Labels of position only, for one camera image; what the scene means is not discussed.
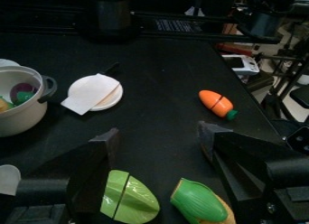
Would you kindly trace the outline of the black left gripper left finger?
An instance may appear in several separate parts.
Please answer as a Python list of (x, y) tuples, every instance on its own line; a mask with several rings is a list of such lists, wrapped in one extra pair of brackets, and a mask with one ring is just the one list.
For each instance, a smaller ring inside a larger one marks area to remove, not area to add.
[(119, 131), (112, 128), (39, 166), (22, 179), (25, 204), (65, 204), (69, 211), (96, 212), (117, 145)]

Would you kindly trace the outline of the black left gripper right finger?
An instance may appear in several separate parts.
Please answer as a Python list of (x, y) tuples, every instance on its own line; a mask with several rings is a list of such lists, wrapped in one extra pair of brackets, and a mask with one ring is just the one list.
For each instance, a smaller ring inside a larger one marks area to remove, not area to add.
[(206, 158), (226, 156), (261, 182), (266, 191), (283, 189), (293, 202), (306, 202), (306, 156), (289, 147), (241, 135), (215, 124), (198, 122)]

